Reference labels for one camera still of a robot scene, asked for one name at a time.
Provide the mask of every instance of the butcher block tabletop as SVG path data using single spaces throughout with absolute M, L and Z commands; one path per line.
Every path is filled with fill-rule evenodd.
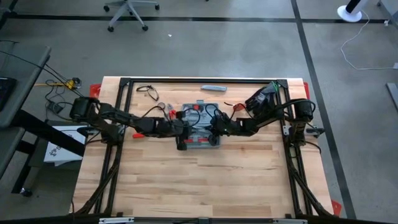
M 115 105 L 121 77 L 104 77 L 99 100 Z M 306 98 L 303 80 L 288 78 L 291 99 Z M 231 114 L 224 102 L 242 103 L 260 84 L 222 84 L 226 92 L 200 90 L 211 83 L 139 83 L 134 82 L 129 112 L 142 116 L 158 104 L 144 92 L 142 85 L 152 85 L 159 101 L 180 110 L 184 103 L 218 103 L 220 110 Z M 127 88 L 122 98 L 124 108 Z M 148 116 L 163 116 L 153 110 Z M 244 110 L 237 117 L 248 117 Z M 178 151 L 174 138 L 133 139 L 135 130 L 127 128 L 113 203 L 113 215 L 125 217 L 222 217 L 284 218 L 294 214 L 282 133 L 278 121 L 251 137 L 221 137 L 217 149 Z M 312 136 L 306 140 L 317 144 Z M 99 184 L 106 145 L 93 142 L 86 146 L 73 201 L 78 210 Z M 307 144 L 301 147 L 309 188 L 326 210 L 333 213 L 319 150 Z M 108 199 L 104 192 L 104 210 Z M 297 186 L 300 206 L 305 211 L 303 195 Z

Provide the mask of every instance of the gray floor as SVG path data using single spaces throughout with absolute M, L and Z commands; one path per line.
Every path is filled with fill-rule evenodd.
M 103 16 L 106 15 L 102 10 L 104 2 L 19 0 L 16 11 Z M 138 12 L 142 16 L 294 18 L 290 0 L 159 2 L 159 12 L 153 9 L 138 9 Z M 337 19 L 336 8 L 346 2 L 297 0 L 300 14 L 306 19 Z M 387 18 L 375 3 L 372 0 L 365 8 L 371 19 Z M 146 24 L 149 30 L 144 33 L 135 21 L 118 22 L 115 32 L 109 33 L 106 21 L 9 19 L 0 30 L 0 39 L 51 46 L 50 66 L 67 77 L 80 77 L 81 92 L 85 95 L 90 84 L 100 83 L 107 75 L 300 77 L 312 85 L 295 23 L 152 21 Z M 361 26 L 304 24 L 304 29 L 357 218 L 398 222 L 395 172 L 398 113 L 385 87 L 387 82 L 398 82 L 398 71 L 357 71 L 344 61 L 340 46 Z M 391 67 L 398 62 L 397 38 L 398 30 L 394 27 L 370 24 L 347 46 L 346 53 L 358 67 Z M 38 82 L 48 78 L 51 76 L 43 73 Z M 43 97 L 47 91 L 35 87 L 24 109 L 44 119 Z M 65 94 L 68 101 L 74 97 Z M 312 88 L 311 97 L 315 100 Z M 321 126 L 319 111 L 315 115 L 315 123 Z M 320 145 L 331 197 L 342 202 L 324 136 Z M 9 195 L 7 192 L 23 160 L 23 155 L 16 154 L 0 180 L 0 219 L 66 214 L 77 173 L 42 170 L 32 198 Z

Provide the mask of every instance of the office chair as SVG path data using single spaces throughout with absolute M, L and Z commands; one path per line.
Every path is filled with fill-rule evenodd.
M 109 2 L 105 3 L 104 10 L 105 12 L 109 12 L 109 6 L 119 6 L 120 8 L 116 12 L 116 14 L 113 16 L 111 21 L 109 22 L 108 26 L 108 31 L 113 32 L 113 24 L 126 12 L 128 11 L 130 13 L 130 16 L 134 15 L 137 20 L 141 23 L 142 25 L 142 30 L 147 31 L 148 27 L 144 24 L 142 19 L 139 17 L 139 14 L 136 12 L 134 9 L 135 4 L 154 4 L 155 9 L 159 10 L 160 6 L 157 1 L 134 1 L 134 0 L 123 0 L 123 1 L 116 1 L 116 2 Z

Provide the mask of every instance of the red object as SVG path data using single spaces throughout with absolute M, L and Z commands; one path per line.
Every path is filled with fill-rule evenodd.
M 175 119 L 176 118 L 176 114 L 177 114 L 176 110 L 170 110 L 169 111 L 170 119 Z
M 337 215 L 338 217 L 340 217 L 340 213 L 341 213 L 341 204 L 336 202 L 335 200 L 331 201 L 331 206 L 333 207 L 333 213 L 335 215 Z
M 98 98 L 100 96 L 101 84 L 90 85 L 90 97 Z
M 310 89 L 308 87 L 308 83 L 304 82 L 305 94 L 307 95 L 307 99 L 310 99 Z
M 244 109 L 244 107 L 243 107 L 242 104 L 236 104 L 236 105 L 234 105 L 234 110 L 235 110 L 235 111 L 240 111 L 240 110 L 243 110 L 243 109 Z
M 144 138 L 145 136 L 143 134 L 140 133 L 136 133 L 132 135 L 132 138 Z

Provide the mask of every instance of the desk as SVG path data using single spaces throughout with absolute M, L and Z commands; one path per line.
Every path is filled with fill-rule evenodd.
M 104 77 L 99 100 L 115 105 L 120 77 Z M 288 79 L 291 98 L 305 98 L 302 79 Z M 130 113 L 143 115 L 162 101 L 178 109 L 183 103 L 204 100 L 218 103 L 220 110 L 232 113 L 223 102 L 239 103 L 261 85 L 219 84 L 225 93 L 201 91 L 205 83 L 151 83 L 159 92 L 155 102 L 137 93 L 135 83 Z M 150 116 L 162 116 L 154 111 Z M 247 116 L 243 111 L 235 117 Z M 113 204 L 113 215 L 123 212 L 133 217 L 284 217 L 294 214 L 287 175 L 280 123 L 274 122 L 251 137 L 222 137 L 219 149 L 178 151 L 174 138 L 132 139 L 127 128 Z M 313 137 L 308 141 L 316 143 Z M 73 196 L 78 210 L 97 188 L 106 145 L 86 147 Z M 302 147 L 307 183 L 322 205 L 333 212 L 319 151 Z M 301 190 L 298 195 L 304 209 Z M 102 209 L 106 206 L 105 191 Z
M 34 153 L 32 144 L 21 141 L 25 131 L 80 155 L 83 155 L 84 145 L 21 109 L 44 65 L 50 58 L 50 47 L 0 41 L 0 50 L 2 51 L 0 52 L 0 77 L 11 77 L 17 80 L 12 94 L 3 110 L 0 111 L 0 178 L 15 150 L 28 154 L 27 162 L 12 190 L 12 193 L 18 194 L 28 176 L 30 170 L 28 163 Z
M 42 68 L 50 58 L 50 47 L 0 42 L 0 50 L 23 58 L 40 67 L 0 52 L 0 77 L 11 77 L 17 80 L 15 89 L 12 91 L 3 110 L 0 111 L 0 129 L 9 126 L 22 127 L 40 138 L 69 149 L 78 155 L 83 155 L 84 145 L 80 142 L 57 131 L 21 109 Z

